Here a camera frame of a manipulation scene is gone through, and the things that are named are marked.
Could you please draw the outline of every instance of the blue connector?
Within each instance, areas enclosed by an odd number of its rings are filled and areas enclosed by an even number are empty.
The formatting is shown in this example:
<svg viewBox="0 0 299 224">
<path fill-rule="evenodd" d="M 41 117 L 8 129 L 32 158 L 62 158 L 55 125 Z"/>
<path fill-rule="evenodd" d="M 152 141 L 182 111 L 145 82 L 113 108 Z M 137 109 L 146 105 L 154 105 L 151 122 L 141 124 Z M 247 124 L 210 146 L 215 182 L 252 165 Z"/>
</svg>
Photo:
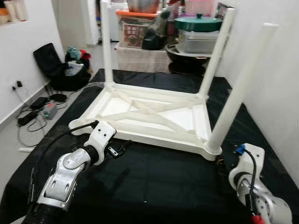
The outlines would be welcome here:
<svg viewBox="0 0 299 224">
<path fill-rule="evenodd" d="M 245 145 L 242 144 L 240 147 L 238 147 L 236 150 L 235 150 L 235 153 L 237 153 L 238 155 L 243 155 L 244 153 L 244 149 L 246 149 Z"/>
</svg>

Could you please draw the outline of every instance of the green pot lid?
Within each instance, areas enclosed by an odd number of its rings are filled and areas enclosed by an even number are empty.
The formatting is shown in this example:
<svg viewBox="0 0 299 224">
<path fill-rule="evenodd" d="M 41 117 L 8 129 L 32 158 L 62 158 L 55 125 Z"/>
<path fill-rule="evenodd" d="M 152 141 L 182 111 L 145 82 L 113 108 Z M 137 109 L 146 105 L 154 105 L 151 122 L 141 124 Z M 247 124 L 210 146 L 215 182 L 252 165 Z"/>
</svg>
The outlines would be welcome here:
<svg viewBox="0 0 299 224">
<path fill-rule="evenodd" d="M 197 14 L 197 17 L 180 17 L 175 19 L 177 29 L 194 32 L 213 32 L 220 30 L 222 20 L 211 17 L 202 17 L 202 14 Z"/>
</svg>

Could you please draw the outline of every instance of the small device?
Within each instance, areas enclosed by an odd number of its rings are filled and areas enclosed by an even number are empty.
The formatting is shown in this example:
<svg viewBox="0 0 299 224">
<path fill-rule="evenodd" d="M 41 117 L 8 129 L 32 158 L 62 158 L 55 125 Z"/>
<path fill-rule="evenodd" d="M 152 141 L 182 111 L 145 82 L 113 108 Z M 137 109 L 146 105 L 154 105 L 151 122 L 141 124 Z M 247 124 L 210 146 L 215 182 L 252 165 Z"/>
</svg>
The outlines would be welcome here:
<svg viewBox="0 0 299 224">
<path fill-rule="evenodd" d="M 19 80 L 17 80 L 17 86 L 18 86 L 18 87 L 22 87 L 22 86 L 23 86 L 22 82 L 19 81 Z"/>
<path fill-rule="evenodd" d="M 50 103 L 45 106 L 43 115 L 46 120 L 52 120 L 55 117 L 57 111 L 58 109 L 56 104 L 53 101 L 50 101 Z"/>
</svg>

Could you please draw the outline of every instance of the red connector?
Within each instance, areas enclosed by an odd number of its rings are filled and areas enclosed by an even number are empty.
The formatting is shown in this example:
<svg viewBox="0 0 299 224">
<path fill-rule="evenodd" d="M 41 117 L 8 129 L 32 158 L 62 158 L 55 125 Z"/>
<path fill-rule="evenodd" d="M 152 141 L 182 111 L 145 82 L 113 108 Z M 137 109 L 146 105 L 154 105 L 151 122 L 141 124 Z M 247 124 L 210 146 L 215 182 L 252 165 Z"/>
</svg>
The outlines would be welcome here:
<svg viewBox="0 0 299 224">
<path fill-rule="evenodd" d="M 252 216 L 251 220 L 253 224 L 265 224 L 261 216 Z"/>
</svg>

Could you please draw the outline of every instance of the power adapter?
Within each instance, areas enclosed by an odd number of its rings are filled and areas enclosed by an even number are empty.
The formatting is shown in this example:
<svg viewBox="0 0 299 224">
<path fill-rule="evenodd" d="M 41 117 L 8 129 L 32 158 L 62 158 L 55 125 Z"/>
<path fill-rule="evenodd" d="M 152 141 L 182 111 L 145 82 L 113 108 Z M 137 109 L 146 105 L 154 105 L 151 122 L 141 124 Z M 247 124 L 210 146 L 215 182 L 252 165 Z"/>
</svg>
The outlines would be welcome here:
<svg viewBox="0 0 299 224">
<path fill-rule="evenodd" d="M 17 86 L 18 86 L 18 87 L 22 87 L 22 86 L 23 86 L 22 82 L 18 80 L 18 81 L 17 81 Z"/>
<path fill-rule="evenodd" d="M 41 109 L 48 102 L 48 98 L 39 97 L 33 104 L 30 105 L 30 108 L 33 110 Z"/>
<path fill-rule="evenodd" d="M 38 115 L 38 111 L 32 111 L 29 114 L 27 114 L 23 118 L 18 118 L 18 125 L 19 126 L 24 126 L 28 124 L 30 121 L 32 121 L 34 118 L 36 118 Z"/>
</svg>

